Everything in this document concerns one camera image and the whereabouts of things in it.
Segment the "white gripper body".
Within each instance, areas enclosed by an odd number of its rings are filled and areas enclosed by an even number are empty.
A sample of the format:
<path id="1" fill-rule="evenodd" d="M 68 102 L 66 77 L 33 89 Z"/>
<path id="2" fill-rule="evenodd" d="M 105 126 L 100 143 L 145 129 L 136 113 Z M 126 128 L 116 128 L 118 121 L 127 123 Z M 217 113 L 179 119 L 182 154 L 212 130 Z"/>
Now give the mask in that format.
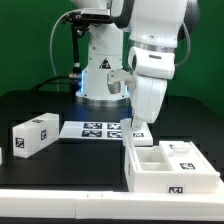
<path id="1" fill-rule="evenodd" d="M 135 121 L 154 123 L 165 96 L 167 81 L 175 72 L 175 55 L 132 47 L 128 64 L 133 71 L 135 87 L 131 105 Z"/>

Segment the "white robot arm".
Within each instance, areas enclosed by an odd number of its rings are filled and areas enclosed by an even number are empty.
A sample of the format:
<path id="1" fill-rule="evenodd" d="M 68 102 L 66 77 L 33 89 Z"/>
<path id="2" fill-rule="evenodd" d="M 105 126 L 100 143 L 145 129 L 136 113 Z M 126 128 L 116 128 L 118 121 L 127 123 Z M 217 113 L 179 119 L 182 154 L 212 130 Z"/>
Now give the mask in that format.
<path id="1" fill-rule="evenodd" d="M 178 41 L 187 39 L 198 22 L 198 0 L 71 1 L 82 10 L 109 9 L 114 25 L 130 34 L 131 71 L 117 72 L 111 79 L 130 88 L 133 128 L 155 122 L 177 66 Z"/>

